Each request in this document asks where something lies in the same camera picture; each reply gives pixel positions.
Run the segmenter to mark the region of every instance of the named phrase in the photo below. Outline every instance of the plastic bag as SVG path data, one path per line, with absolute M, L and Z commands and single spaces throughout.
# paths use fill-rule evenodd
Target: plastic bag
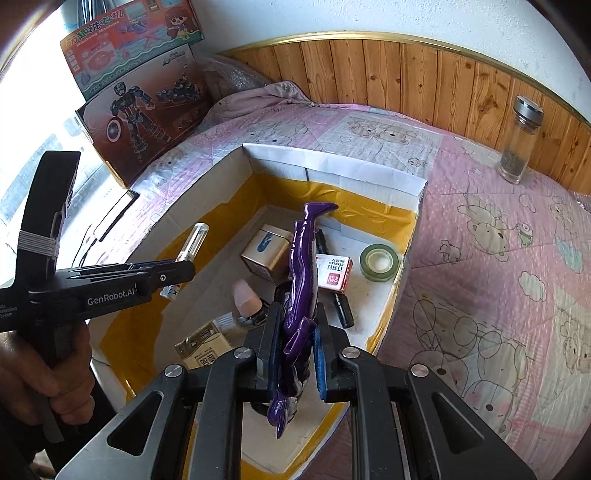
M 237 60 L 215 55 L 195 56 L 195 61 L 205 75 L 214 103 L 233 93 L 261 88 L 272 83 Z

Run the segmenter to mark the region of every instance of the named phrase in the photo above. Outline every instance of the glass bottle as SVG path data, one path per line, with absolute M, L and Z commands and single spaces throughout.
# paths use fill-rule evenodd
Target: glass bottle
M 513 111 L 513 123 L 509 127 L 496 169 L 505 180 L 519 183 L 534 149 L 544 112 L 539 105 L 523 95 L 515 97 Z

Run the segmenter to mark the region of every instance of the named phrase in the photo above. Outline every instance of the washing machine toy box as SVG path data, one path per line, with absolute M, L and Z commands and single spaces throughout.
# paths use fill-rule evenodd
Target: washing machine toy box
M 189 0 L 132 0 L 74 30 L 60 46 L 89 100 L 146 61 L 202 39 Z

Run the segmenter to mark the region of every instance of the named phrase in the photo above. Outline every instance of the silver bottle cap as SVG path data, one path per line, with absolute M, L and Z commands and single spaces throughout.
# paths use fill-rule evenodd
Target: silver bottle cap
M 513 110 L 527 118 L 533 124 L 536 124 L 538 127 L 542 124 L 542 120 L 544 119 L 544 111 L 541 107 L 523 95 L 515 97 Z

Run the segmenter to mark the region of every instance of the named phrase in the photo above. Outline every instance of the wooden wall panel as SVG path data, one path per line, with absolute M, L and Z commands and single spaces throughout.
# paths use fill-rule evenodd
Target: wooden wall panel
M 562 150 L 564 154 L 558 154 L 557 161 L 550 171 L 552 178 L 556 179 L 558 183 L 567 189 L 571 188 L 573 184 L 576 173 L 579 171 L 579 167 L 589 148 L 589 138 L 591 137 L 591 132 L 587 126 L 573 119 L 571 121 L 571 129 L 573 131 L 575 130 L 574 124 L 577 124 L 577 128 L 572 141 L 570 144 L 563 142 Z
M 361 103 L 402 112 L 500 150 L 525 95 L 544 109 L 530 167 L 591 193 L 591 125 L 517 77 L 421 44 L 310 40 L 237 51 L 273 81 L 292 80 L 319 103 Z
M 574 192 L 591 194 L 591 148 L 588 148 L 570 185 Z
M 568 134 L 571 116 L 548 97 L 542 99 L 541 107 L 544 110 L 544 120 L 531 154 L 530 167 L 548 175 L 558 158 L 562 140 Z
M 270 78 L 273 82 L 281 81 L 281 72 L 279 71 L 279 64 L 273 47 L 247 50 L 236 53 L 233 57 L 242 63 L 246 63 L 250 68 Z
M 401 75 L 400 44 L 363 40 L 368 105 L 399 112 Z
M 437 50 L 402 44 L 402 112 L 432 125 L 437 89 Z
M 510 127 L 513 124 L 515 114 L 513 110 L 513 102 L 517 95 L 525 95 L 527 98 L 533 100 L 535 103 L 541 106 L 542 104 L 542 92 L 536 90 L 531 85 L 518 80 L 516 78 L 511 78 L 511 85 L 509 87 L 509 95 L 507 96 L 507 106 L 505 108 L 505 114 L 503 115 L 503 123 L 501 125 L 501 132 L 499 133 L 499 137 L 496 140 L 496 150 L 501 151 L 503 149 L 503 145 L 505 145 L 505 140 L 507 138 L 507 134 L 510 131 Z
M 310 98 L 320 103 L 339 103 L 336 90 L 335 68 L 329 40 L 302 42 Z
M 362 40 L 330 40 L 339 103 L 368 104 Z
M 476 62 L 448 51 L 437 53 L 437 92 L 433 125 L 466 133 Z
M 511 77 L 494 67 L 476 62 L 472 102 L 466 136 L 495 148 L 501 131 Z
M 273 47 L 279 71 L 282 80 L 291 80 L 302 92 L 310 96 L 308 87 L 308 77 L 306 76 L 306 66 L 304 65 L 304 56 L 301 53 L 299 43 L 285 43 Z

